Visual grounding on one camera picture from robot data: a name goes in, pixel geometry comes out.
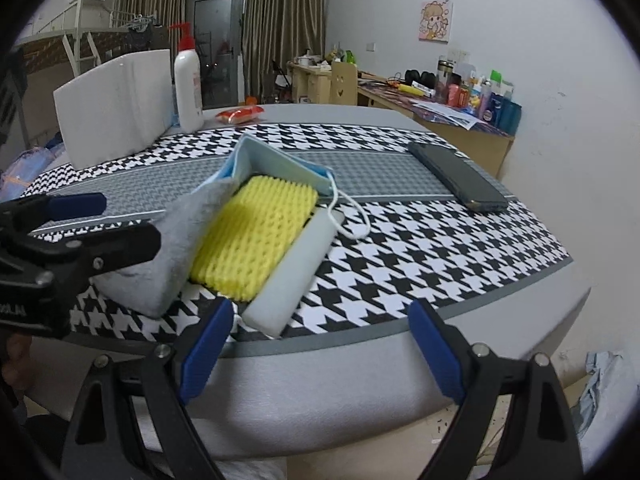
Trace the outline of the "person's left hand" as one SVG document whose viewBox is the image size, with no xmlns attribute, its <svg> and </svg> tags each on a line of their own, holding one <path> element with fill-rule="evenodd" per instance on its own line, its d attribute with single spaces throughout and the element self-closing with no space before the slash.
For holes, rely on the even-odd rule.
<svg viewBox="0 0 640 480">
<path fill-rule="evenodd" d="M 36 378 L 35 363 L 30 356 L 32 336 L 14 334 L 6 341 L 6 357 L 1 359 L 2 377 L 12 387 L 18 400 L 24 398 Z"/>
</svg>

